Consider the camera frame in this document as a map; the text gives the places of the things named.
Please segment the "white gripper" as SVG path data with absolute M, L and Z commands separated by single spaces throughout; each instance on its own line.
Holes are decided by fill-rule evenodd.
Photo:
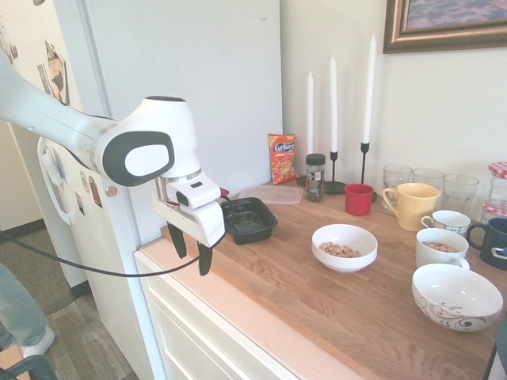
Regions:
M 194 238 L 199 252 L 199 273 L 205 276 L 212 265 L 213 245 L 225 234 L 223 212 L 217 201 L 212 201 L 198 208 L 183 205 L 171 205 L 158 196 L 153 188 L 153 203 L 156 212 L 168 223 L 168 231 L 180 258 L 187 256 L 183 234 Z

